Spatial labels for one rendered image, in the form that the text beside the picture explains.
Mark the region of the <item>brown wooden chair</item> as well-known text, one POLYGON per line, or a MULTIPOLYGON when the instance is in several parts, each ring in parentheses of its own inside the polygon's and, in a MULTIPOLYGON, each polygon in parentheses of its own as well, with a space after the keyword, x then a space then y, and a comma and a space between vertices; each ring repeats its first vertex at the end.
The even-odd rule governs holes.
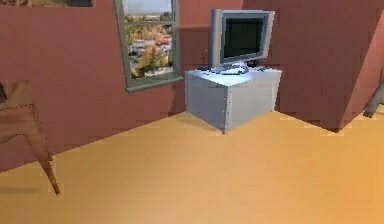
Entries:
POLYGON ((60 189, 50 162, 48 149, 37 108, 27 80, 0 81, 0 144, 23 135, 45 171, 56 195, 60 189))

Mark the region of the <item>grey television set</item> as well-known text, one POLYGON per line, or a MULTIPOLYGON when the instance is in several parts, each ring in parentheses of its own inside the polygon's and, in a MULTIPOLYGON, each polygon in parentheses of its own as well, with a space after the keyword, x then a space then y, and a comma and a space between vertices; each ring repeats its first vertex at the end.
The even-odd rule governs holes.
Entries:
POLYGON ((268 57, 274 11, 212 9, 210 68, 268 57))

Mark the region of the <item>framed wall picture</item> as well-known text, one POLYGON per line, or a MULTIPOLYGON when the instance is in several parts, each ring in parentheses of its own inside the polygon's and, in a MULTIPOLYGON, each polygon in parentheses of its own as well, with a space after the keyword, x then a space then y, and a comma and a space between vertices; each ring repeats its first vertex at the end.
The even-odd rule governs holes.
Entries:
POLYGON ((93 7, 93 0, 0 0, 0 7, 93 7))

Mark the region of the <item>grey framed window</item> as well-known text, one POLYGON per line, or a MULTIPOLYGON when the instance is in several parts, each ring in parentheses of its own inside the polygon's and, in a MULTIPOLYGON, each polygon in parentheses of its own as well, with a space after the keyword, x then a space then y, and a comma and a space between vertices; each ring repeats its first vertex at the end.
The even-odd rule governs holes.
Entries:
POLYGON ((182 80, 179 0, 114 0, 126 91, 182 80))

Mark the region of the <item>grey television cabinet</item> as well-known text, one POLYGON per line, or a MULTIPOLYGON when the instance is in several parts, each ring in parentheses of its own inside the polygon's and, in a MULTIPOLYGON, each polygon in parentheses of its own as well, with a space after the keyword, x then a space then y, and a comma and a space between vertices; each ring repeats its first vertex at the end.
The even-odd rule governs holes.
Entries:
POLYGON ((281 70, 257 68, 240 75, 186 71, 186 111, 225 134, 274 110, 281 75, 281 70))

